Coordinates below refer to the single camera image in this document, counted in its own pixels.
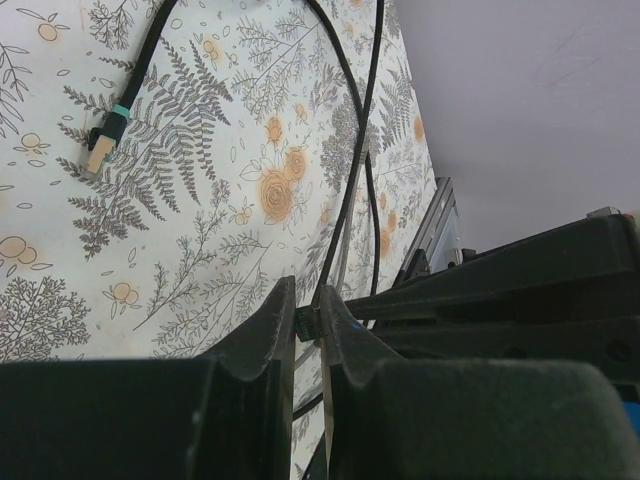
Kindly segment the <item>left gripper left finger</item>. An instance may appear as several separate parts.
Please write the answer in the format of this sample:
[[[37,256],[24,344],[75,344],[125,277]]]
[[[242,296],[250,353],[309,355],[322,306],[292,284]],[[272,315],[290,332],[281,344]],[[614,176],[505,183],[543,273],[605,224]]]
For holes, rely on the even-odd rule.
[[[285,479],[295,281],[206,352],[1,368],[5,479]]]

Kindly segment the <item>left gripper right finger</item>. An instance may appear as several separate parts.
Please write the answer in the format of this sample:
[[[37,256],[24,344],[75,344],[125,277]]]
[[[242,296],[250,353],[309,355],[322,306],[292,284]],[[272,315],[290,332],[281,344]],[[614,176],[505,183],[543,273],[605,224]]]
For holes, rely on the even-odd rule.
[[[320,297],[332,479],[635,479],[639,440],[595,367],[407,360]]]

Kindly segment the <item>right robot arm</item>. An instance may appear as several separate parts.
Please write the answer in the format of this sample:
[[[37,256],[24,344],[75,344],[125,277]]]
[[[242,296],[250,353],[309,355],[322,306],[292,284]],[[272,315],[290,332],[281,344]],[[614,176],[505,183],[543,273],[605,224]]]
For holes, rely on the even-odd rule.
[[[639,399],[639,231],[613,214],[481,253],[347,304],[401,355],[570,360]]]

